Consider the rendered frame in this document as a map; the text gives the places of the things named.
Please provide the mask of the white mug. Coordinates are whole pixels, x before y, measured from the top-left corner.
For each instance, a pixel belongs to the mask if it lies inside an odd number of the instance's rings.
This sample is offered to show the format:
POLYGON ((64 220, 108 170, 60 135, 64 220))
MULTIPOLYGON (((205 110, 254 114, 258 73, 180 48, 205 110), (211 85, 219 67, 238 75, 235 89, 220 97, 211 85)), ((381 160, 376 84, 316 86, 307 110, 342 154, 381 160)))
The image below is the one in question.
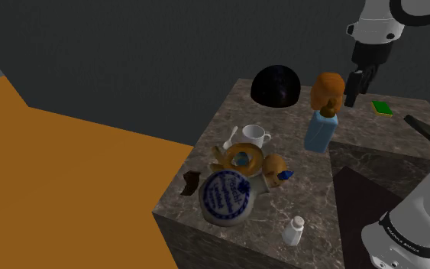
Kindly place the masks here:
POLYGON ((242 128, 241 142, 243 143, 251 143, 262 148, 271 139, 271 134, 266 133, 259 125, 246 125, 242 128))

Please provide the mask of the blue and white ceramic jug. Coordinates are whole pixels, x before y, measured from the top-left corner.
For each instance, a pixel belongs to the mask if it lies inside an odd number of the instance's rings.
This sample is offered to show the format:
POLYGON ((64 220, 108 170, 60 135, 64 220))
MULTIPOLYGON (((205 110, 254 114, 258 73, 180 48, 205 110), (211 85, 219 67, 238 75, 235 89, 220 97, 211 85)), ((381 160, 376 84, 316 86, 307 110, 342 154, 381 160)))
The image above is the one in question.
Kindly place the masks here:
POLYGON ((262 174, 246 177, 236 170, 214 172, 199 187, 202 216, 220 227, 239 225, 251 214, 256 198, 269 192, 262 174))

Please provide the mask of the white salt shaker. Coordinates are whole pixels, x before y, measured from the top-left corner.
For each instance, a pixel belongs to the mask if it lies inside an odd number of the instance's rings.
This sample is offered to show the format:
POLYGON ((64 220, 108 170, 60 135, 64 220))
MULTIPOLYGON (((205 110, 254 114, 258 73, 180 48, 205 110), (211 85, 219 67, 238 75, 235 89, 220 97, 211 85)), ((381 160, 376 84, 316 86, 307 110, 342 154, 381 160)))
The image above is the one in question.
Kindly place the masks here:
POLYGON ((289 246, 296 246, 299 244, 302 232, 304 229, 305 221, 301 216, 295 216, 290 220, 282 233, 283 241, 289 246))

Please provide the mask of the brown bagel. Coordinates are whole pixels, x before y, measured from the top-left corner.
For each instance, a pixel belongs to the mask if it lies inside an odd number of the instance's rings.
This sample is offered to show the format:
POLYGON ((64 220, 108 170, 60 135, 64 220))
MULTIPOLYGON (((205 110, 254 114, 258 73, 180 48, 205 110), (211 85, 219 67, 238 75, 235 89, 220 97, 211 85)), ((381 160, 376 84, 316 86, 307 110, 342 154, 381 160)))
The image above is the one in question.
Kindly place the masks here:
POLYGON ((263 151, 251 143, 237 143, 233 144, 226 150, 224 157, 221 159, 220 164, 226 169, 236 170, 237 172, 245 175, 246 177, 254 175, 263 165, 264 155, 263 151), (252 158, 245 166, 235 166, 231 163, 235 155, 245 152, 250 154, 252 158))

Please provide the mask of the white spoon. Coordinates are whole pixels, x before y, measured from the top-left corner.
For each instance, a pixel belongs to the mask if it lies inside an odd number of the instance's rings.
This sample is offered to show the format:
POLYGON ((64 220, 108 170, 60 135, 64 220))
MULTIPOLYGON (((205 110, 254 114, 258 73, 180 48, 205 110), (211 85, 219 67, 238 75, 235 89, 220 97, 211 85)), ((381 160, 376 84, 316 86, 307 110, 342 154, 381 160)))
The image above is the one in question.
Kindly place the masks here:
POLYGON ((232 138, 233 138, 233 137, 234 137, 234 135, 236 134, 237 130, 238 130, 238 126, 234 126, 234 127, 232 128, 229 138, 228 138, 228 139, 224 142, 224 144, 222 145, 222 147, 223 147, 223 149, 224 149, 224 150, 229 149, 229 148, 233 145, 233 143, 232 143, 232 138))

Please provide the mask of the orange round thing, blue tip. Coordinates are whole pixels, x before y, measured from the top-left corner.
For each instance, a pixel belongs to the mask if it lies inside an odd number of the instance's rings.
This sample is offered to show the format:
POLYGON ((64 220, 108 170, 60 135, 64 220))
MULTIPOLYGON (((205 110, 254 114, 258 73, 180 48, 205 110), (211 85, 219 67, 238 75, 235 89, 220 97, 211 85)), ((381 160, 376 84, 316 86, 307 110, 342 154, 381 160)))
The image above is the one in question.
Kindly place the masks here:
POLYGON ((278 154, 269 154, 263 160, 262 174, 268 187, 278 187, 284 184, 293 172, 288 170, 285 160, 278 154))

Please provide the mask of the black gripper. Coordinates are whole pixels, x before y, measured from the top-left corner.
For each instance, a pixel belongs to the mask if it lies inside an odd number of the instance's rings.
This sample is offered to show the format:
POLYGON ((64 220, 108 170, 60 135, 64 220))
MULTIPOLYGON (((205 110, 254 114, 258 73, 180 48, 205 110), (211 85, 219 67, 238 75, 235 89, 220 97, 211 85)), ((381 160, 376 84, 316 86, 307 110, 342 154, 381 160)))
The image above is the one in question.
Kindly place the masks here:
POLYGON ((375 78, 380 65, 384 64, 390 55, 393 43, 364 44, 356 41, 351 61, 357 65, 350 72, 345 84, 344 94, 346 107, 353 107, 359 93, 365 94, 375 78))

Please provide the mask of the green and yellow sponge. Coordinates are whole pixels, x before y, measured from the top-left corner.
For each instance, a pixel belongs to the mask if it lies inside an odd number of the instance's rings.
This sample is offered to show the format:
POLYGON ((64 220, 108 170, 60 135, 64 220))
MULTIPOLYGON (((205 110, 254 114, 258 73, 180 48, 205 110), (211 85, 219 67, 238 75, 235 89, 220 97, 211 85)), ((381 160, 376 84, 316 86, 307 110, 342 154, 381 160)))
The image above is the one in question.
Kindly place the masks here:
POLYGON ((372 100, 370 104, 376 115, 381 115, 389 118, 393 116, 393 112, 385 102, 372 100))

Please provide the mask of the dark brown chunk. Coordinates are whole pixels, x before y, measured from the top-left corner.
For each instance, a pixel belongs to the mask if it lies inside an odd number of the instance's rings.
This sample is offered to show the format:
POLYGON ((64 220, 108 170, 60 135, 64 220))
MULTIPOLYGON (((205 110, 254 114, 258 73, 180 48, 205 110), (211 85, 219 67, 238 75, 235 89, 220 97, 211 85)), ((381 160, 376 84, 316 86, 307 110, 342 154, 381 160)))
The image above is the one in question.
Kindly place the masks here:
POLYGON ((183 174, 183 179, 186 182, 183 191, 180 193, 181 196, 191 196, 199 186, 200 172, 189 170, 183 174))

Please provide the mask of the orange bread loaf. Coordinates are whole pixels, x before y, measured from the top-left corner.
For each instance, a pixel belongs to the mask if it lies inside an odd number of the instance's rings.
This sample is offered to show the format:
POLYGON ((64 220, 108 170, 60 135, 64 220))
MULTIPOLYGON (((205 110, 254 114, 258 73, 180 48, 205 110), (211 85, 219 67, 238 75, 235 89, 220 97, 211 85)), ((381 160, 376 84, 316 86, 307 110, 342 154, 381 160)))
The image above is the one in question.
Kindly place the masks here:
POLYGON ((335 110, 338 112, 342 106, 345 83, 338 73, 324 72, 318 75, 310 91, 310 105, 313 110, 320 110, 335 99, 335 110))

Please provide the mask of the black dome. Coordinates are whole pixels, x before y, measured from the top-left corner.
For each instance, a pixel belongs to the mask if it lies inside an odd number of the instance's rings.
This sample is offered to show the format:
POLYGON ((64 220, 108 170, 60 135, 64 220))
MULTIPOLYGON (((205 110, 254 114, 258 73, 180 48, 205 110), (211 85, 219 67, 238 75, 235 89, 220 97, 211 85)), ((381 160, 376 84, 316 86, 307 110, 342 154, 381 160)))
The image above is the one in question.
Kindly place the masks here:
POLYGON ((300 92, 301 84, 297 73, 284 65, 262 69, 251 84, 251 98, 256 103, 271 108, 295 105, 300 92))

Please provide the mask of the blue bottle with brown stopper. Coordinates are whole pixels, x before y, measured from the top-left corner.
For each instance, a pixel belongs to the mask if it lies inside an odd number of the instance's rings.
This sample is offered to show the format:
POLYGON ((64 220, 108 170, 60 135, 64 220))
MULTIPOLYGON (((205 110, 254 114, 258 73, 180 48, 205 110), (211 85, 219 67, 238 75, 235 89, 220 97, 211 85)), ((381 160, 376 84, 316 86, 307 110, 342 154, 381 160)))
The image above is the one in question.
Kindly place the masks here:
POLYGON ((313 112, 304 138, 304 148, 307 151, 325 153, 338 127, 336 103, 337 100, 331 98, 320 110, 313 112))

